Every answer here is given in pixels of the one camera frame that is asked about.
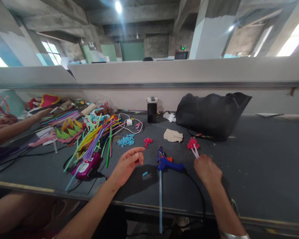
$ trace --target red felt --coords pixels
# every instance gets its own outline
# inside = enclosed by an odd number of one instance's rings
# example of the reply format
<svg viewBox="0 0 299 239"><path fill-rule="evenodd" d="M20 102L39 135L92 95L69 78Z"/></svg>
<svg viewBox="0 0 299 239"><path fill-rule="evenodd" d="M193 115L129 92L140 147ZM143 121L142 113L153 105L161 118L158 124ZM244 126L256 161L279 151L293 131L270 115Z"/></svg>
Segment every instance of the red felt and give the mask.
<svg viewBox="0 0 299 239"><path fill-rule="evenodd" d="M42 102L41 102L40 107L44 108L46 106L56 104L59 101L60 101L60 97L45 94L45 95L42 96Z"/></svg>
<svg viewBox="0 0 299 239"><path fill-rule="evenodd" d="M187 148L188 149L194 149L194 145L196 146L196 148L199 148L199 144L197 144L197 140L195 140L194 138L191 138L189 140L189 143L187 144Z"/></svg>

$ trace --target plastic bag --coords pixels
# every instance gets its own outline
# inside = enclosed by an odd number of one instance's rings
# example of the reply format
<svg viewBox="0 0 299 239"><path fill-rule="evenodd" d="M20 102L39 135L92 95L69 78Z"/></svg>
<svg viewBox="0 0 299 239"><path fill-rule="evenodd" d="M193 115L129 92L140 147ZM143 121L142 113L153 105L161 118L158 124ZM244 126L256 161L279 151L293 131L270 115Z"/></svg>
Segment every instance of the plastic bag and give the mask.
<svg viewBox="0 0 299 239"><path fill-rule="evenodd" d="M104 95L98 95L96 97L96 108L104 108L107 110L108 114L114 114L117 112L118 108L115 107L113 102L110 100L109 97Z"/></svg>
<svg viewBox="0 0 299 239"><path fill-rule="evenodd" d="M206 97L187 94L178 104L176 124L194 130L212 140L225 141L251 100L243 93Z"/></svg>

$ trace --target bracelet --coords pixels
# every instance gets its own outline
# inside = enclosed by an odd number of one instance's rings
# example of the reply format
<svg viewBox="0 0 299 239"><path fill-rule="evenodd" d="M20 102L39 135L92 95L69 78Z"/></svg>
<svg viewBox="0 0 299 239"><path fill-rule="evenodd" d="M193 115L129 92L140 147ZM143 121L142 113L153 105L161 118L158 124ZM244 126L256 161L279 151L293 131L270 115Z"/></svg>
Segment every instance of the bracelet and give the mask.
<svg viewBox="0 0 299 239"><path fill-rule="evenodd" d="M221 236L225 237L226 239L250 239L248 234L246 234L244 236L235 236L235 235L225 233L225 232L222 232L222 231L219 231L219 233L220 233Z"/></svg>

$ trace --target ceiling light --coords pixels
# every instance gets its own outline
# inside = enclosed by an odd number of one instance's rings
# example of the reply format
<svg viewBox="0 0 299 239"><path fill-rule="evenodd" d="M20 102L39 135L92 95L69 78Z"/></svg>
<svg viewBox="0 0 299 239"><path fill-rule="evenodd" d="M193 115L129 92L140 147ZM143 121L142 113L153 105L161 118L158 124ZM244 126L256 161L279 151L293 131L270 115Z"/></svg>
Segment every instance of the ceiling light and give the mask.
<svg viewBox="0 0 299 239"><path fill-rule="evenodd" d="M115 8L116 8L118 13L122 12L122 6L121 6L121 3L119 1L116 1Z"/></svg>

